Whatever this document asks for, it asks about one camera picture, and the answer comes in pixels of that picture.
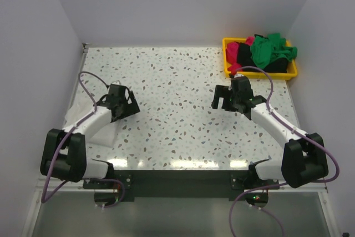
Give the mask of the white t shirt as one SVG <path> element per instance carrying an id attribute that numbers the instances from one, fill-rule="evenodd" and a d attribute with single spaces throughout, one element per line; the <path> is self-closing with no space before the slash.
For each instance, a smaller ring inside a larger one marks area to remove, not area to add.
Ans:
<path id="1" fill-rule="evenodd" d="M 65 115 L 63 130 L 68 132 L 81 119 L 94 111 L 93 103 L 85 99 L 74 102 Z M 80 124 L 74 133 L 85 136 L 87 143 L 112 147 L 118 134 L 119 121 L 111 122 L 111 111 L 104 107 L 97 107 L 97 111 L 90 118 Z"/>

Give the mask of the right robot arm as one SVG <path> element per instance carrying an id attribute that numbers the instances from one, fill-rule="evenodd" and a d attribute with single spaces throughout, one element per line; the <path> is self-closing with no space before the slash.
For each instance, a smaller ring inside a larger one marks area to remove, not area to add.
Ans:
<path id="1" fill-rule="evenodd" d="M 211 106 L 228 112 L 238 112 L 261 126 L 283 149 L 279 161 L 264 159 L 248 166 L 244 185 L 263 184 L 265 180 L 285 181 L 293 188 L 301 187 L 328 175 L 322 137 L 308 134 L 274 111 L 270 100 L 254 95 L 246 77 L 231 79 L 230 86 L 217 85 Z"/>

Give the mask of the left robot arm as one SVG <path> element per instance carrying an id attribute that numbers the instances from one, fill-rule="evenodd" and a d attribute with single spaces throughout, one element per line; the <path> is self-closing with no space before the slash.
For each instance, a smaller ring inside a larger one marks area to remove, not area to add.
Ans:
<path id="1" fill-rule="evenodd" d="M 46 136 L 40 173 L 64 181 L 112 179 L 112 163 L 89 159 L 86 141 L 105 126 L 140 112 L 132 90 L 111 84 L 108 93 L 94 103 L 90 112 L 63 129 Z"/>

